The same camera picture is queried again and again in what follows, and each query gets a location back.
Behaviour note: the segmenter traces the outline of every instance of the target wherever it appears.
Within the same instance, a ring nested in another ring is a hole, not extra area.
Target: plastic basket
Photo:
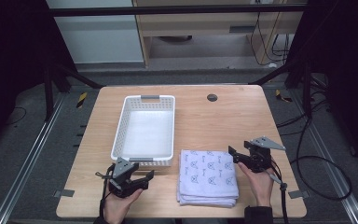
[[[171,95],[127,96],[121,110],[111,157],[140,166],[171,166],[175,98]]]

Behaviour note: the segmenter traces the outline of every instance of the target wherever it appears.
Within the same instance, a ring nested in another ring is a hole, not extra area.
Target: black sleeve
[[[103,219],[103,217],[97,217],[97,219],[95,219],[95,221],[94,221],[94,224],[109,224],[109,223],[107,223],[107,222]]]
[[[272,208],[271,207],[246,207],[245,208],[245,224],[272,224]]]

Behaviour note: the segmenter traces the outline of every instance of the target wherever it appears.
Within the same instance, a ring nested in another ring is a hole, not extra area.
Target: folded cloth
[[[181,205],[232,207],[238,196],[231,155],[223,151],[182,150],[177,190]]]

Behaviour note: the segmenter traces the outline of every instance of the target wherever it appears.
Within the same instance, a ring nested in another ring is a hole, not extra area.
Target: wooden tabletop
[[[207,99],[209,94],[218,98]],[[87,129],[68,176],[65,189],[75,191],[73,197],[61,197],[59,217],[97,217],[102,197],[103,181],[96,172],[104,174],[112,164],[110,153],[115,141],[124,98],[128,95],[173,95],[176,101],[174,126],[174,155],[172,166],[155,173],[149,189],[131,206],[127,217],[243,217],[243,209],[255,205],[244,173],[236,166],[240,198],[233,208],[211,206],[180,206],[176,201],[178,162],[181,149],[222,150],[228,146],[247,154],[243,141],[265,135],[282,144],[269,110],[264,92],[256,85],[195,85],[195,86],[124,86],[100,90]],[[298,190],[286,153],[271,150],[282,171],[287,191]],[[138,179],[144,175],[133,175]],[[301,198],[290,199],[286,191],[289,217],[307,213]],[[274,184],[271,204],[273,215],[282,216],[281,192]]]

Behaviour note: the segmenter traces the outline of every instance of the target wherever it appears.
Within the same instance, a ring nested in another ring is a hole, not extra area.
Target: person
[[[273,187],[273,180],[269,174],[273,174],[271,168],[266,172],[253,173],[245,164],[238,162],[240,169],[248,177],[252,193],[256,199],[256,207],[245,208],[245,224],[271,224],[273,223],[272,208],[270,204],[271,192]],[[142,189],[136,190],[131,196],[127,198],[118,198],[114,194],[109,194],[107,190],[107,197],[104,205],[104,217],[97,217],[94,224],[120,224],[124,220],[127,212],[130,210],[132,203],[134,203],[142,193]]]

